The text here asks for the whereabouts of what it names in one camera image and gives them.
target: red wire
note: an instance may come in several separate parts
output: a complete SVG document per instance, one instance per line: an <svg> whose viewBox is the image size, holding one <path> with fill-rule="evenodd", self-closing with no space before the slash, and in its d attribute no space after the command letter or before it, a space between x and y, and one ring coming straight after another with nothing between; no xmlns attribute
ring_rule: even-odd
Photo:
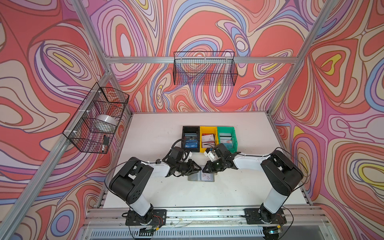
<svg viewBox="0 0 384 240"><path fill-rule="evenodd" d="M159 223L160 223L160 220L161 220L161 225L163 225L164 224L164 222L163 222L163 219L161 218L161 217L159 217L159 216L156 216L156 215L153 215L154 217L157 217L158 219L159 219Z"/></svg>

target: green bin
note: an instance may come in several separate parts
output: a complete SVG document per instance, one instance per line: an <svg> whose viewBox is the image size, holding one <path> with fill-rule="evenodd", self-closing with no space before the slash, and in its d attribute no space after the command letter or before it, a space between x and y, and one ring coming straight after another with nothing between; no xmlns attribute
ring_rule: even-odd
<svg viewBox="0 0 384 240"><path fill-rule="evenodd" d="M228 148L231 153L237 152L237 138L234 127L217 127L218 142L220 143L220 133L230 133L232 135L233 148Z"/></svg>

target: white tabletop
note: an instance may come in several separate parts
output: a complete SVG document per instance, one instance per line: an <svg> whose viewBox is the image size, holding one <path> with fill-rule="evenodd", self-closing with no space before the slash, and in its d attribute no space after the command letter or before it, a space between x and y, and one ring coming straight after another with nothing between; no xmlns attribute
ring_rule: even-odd
<svg viewBox="0 0 384 240"><path fill-rule="evenodd" d="M279 146L265 113L134 114L119 163L131 157L144 161L162 159L173 142L181 138L183 126L233 126L237 150L247 154L268 154ZM202 153L193 153L192 159L199 165L208 160ZM254 170L226 169L215 175L215 182L193 182L187 178L150 179L143 195L154 207L261 205L272 188L266 175ZM285 202L305 203L300 190ZM107 194L104 208L120 207L127 204L112 193Z"/></svg>

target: black wire basket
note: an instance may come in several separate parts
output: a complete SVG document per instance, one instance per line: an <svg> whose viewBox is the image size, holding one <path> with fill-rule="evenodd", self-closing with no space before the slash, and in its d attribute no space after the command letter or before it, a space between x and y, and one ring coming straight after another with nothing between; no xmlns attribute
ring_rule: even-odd
<svg viewBox="0 0 384 240"><path fill-rule="evenodd" d="M68 131L64 131L63 134L80 152L106 154L128 100L129 95L120 90L99 86L79 122L69 134L65 134Z"/></svg>
<svg viewBox="0 0 384 240"><path fill-rule="evenodd" d="M175 85L234 86L237 68L233 51L174 52Z"/></svg>

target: plastic storage bin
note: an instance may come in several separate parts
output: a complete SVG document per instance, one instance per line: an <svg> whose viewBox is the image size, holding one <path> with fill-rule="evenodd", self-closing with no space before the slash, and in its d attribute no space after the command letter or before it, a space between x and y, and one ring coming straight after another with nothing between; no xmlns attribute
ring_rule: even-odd
<svg viewBox="0 0 384 240"><path fill-rule="evenodd" d="M197 148L185 148L191 152L200 152L200 127L199 126L183 126L182 139L185 139L186 133L196 133L197 134ZM184 148L185 143L181 142L181 148Z"/></svg>
<svg viewBox="0 0 384 240"><path fill-rule="evenodd" d="M220 133L230 133L232 135L233 148L228 148L231 153L237 152L237 138L234 127L217 127L218 142L220 143Z"/></svg>
<svg viewBox="0 0 384 240"><path fill-rule="evenodd" d="M215 136L215 145L218 145L217 127L200 127L200 152L204 152L207 148L202 148L201 136L204 133L213 134Z"/></svg>

